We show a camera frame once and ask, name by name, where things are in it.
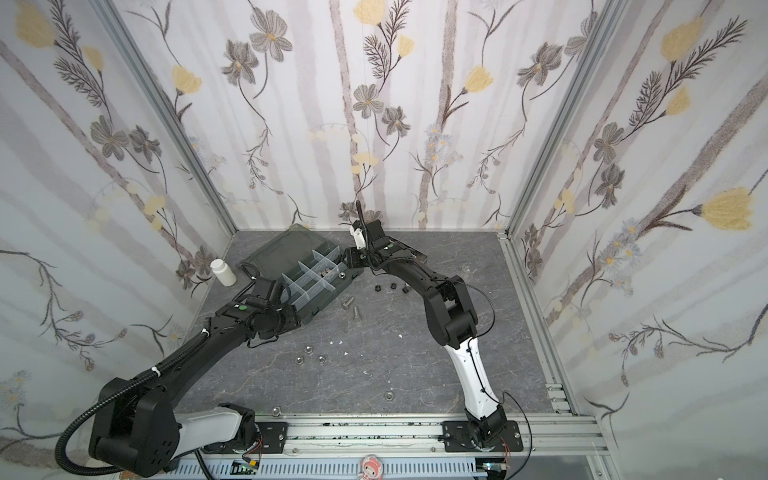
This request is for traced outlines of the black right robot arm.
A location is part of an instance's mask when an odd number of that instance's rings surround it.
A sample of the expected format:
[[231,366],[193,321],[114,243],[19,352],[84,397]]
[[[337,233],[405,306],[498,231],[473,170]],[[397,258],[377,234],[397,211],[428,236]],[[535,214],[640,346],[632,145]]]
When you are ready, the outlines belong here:
[[469,444],[488,451],[496,442],[509,439],[504,400],[512,396],[496,395],[485,371],[472,287],[459,276],[449,277],[428,267],[421,252],[386,234],[380,221],[367,222],[360,201],[354,207],[358,219],[351,224],[350,234],[355,245],[345,250],[345,265],[394,276],[422,297],[428,330],[449,354],[459,378]]

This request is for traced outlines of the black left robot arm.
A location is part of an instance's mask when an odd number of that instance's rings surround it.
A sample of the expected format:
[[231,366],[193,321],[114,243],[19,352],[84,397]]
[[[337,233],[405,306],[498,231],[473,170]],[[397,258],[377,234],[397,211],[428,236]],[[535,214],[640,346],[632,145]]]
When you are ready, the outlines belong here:
[[286,282],[252,277],[170,356],[130,380],[115,378],[106,384],[97,403],[60,435],[54,449],[57,465],[78,476],[125,471],[149,478],[189,453],[201,456],[208,447],[243,455],[264,449],[273,436],[258,425],[250,408],[222,403],[187,415],[175,409],[231,351],[275,342],[299,325]]

